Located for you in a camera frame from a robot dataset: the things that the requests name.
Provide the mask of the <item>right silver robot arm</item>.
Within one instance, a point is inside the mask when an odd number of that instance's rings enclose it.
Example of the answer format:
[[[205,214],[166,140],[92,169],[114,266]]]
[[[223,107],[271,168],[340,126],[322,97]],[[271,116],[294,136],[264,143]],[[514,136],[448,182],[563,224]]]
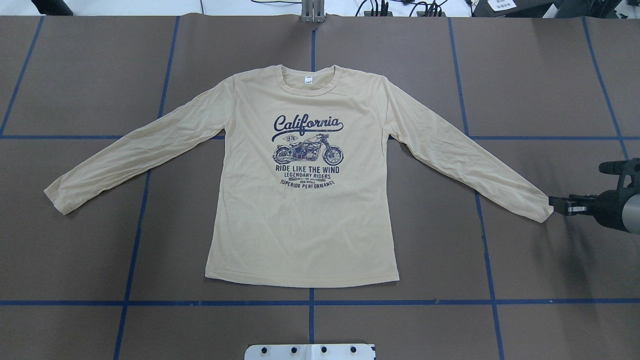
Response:
[[[613,230],[640,234],[640,195],[633,190],[607,190],[601,194],[567,197],[549,196],[548,204],[557,214],[585,215]]]

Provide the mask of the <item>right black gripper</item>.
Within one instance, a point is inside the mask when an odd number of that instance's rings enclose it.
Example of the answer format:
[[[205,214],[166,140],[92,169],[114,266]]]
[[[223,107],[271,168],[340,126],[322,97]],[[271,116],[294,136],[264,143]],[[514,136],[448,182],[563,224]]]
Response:
[[[566,217],[591,215],[603,227],[631,231],[631,208],[627,205],[631,198],[630,189],[618,189],[607,190],[597,195],[549,196],[548,204],[551,207],[560,207],[560,214]]]

